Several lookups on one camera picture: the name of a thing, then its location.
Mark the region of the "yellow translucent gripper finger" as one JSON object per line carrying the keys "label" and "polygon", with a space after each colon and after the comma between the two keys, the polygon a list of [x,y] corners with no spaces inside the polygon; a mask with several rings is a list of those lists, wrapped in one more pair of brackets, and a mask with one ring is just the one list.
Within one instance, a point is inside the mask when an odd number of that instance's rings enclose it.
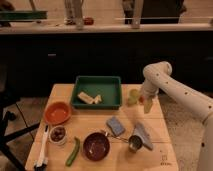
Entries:
{"label": "yellow translucent gripper finger", "polygon": [[144,113],[148,114],[151,111],[153,105],[153,100],[152,99],[146,99],[144,101]]}

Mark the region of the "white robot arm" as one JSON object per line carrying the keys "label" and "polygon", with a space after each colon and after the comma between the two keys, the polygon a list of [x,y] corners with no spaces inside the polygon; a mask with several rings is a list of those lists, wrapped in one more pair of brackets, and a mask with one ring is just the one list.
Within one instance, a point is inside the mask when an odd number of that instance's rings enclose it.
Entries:
{"label": "white robot arm", "polygon": [[144,100],[153,99],[161,89],[198,117],[204,125],[204,135],[197,171],[213,171],[213,98],[176,81],[171,77],[171,73],[172,66],[167,61],[145,66],[142,97]]}

